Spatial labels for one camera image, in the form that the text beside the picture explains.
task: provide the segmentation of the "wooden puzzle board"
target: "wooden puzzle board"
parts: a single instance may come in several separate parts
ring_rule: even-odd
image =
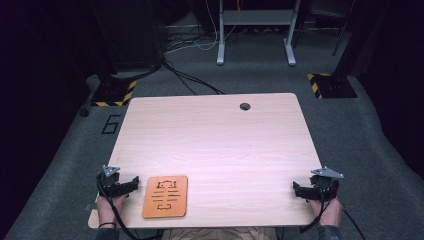
[[[143,218],[183,217],[187,211],[187,184],[186,176],[149,178]]]

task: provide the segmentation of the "wrist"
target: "wrist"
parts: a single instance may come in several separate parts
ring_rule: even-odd
[[[116,224],[115,215],[110,211],[100,210],[99,211],[99,225],[102,225],[102,224],[106,225],[107,223],[112,224],[112,225]]]
[[[340,229],[336,226],[320,226],[318,227],[318,235],[319,239],[343,239]]]
[[[337,223],[337,221],[327,221],[325,219],[321,219],[318,223],[319,226],[332,226],[332,227],[339,227],[340,224]]]
[[[116,228],[116,223],[114,222],[105,222],[99,225],[100,228]]]

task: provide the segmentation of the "robotic hand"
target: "robotic hand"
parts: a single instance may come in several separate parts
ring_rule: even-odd
[[[120,184],[118,182],[119,170],[119,167],[103,165],[103,172],[99,172],[97,175],[97,188],[99,189],[100,196],[115,198],[138,189],[138,183],[140,182],[138,176],[131,182]]]
[[[343,174],[337,173],[327,167],[311,171],[315,175],[310,178],[312,188],[301,187],[298,183],[293,182],[293,189],[296,197],[307,200],[318,200],[321,202],[321,211],[319,215],[306,227],[300,230],[301,233],[306,232],[317,222],[319,222],[322,213],[325,211],[324,203],[331,201],[337,197],[339,181],[337,179],[344,178]]]

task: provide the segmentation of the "light wood surface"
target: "light wood surface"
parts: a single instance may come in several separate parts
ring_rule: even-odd
[[[122,210],[129,228],[306,225],[312,211],[292,182],[309,186],[321,167],[291,93],[134,98],[109,165],[121,167],[121,182],[140,177]],[[186,215],[144,219],[147,180],[180,175]]]

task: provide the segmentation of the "yellow and black hazard tape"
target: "yellow and black hazard tape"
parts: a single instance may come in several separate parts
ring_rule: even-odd
[[[109,107],[109,106],[124,106],[126,105],[130,99],[131,99],[131,95],[135,89],[135,85],[136,85],[136,81],[133,81],[129,87],[128,87],[128,91],[125,94],[125,97],[123,98],[122,101],[117,101],[117,102],[91,102],[91,106],[98,106],[98,107]]]
[[[314,92],[315,97],[316,98],[322,98],[321,92],[319,91],[319,88],[318,88],[318,84],[315,81],[315,76],[317,76],[317,75],[319,75],[319,76],[331,76],[331,74],[329,74],[329,73],[322,73],[322,74],[315,74],[315,73],[312,74],[312,73],[310,73],[310,74],[308,74],[308,79],[309,79],[309,82],[311,83],[312,91]]]

